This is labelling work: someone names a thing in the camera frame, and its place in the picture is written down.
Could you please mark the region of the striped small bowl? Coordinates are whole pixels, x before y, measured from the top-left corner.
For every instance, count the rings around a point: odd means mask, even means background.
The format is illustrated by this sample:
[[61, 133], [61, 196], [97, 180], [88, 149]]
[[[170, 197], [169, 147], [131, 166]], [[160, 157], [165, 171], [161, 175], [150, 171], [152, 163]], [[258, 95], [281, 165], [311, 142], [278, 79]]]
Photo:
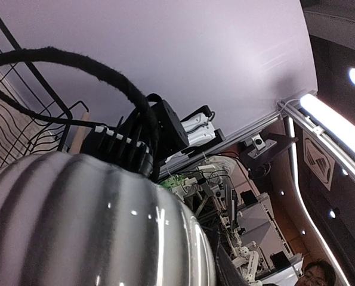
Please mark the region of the striped small bowl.
[[88, 155], [0, 170], [0, 285], [215, 285], [192, 211], [147, 178]]

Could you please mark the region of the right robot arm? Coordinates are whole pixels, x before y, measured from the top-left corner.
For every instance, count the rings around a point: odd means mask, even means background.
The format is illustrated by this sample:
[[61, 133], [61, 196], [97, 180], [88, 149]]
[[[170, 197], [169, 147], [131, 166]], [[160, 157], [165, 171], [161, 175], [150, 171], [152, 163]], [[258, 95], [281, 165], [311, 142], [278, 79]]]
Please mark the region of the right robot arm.
[[180, 120], [159, 95], [150, 94], [147, 100], [156, 116], [157, 150], [151, 146], [151, 136], [139, 111], [133, 110], [115, 127], [93, 127], [83, 140], [80, 152], [129, 172], [157, 179], [160, 167], [177, 153], [193, 157], [225, 140], [222, 130], [214, 128], [215, 112], [207, 105]]

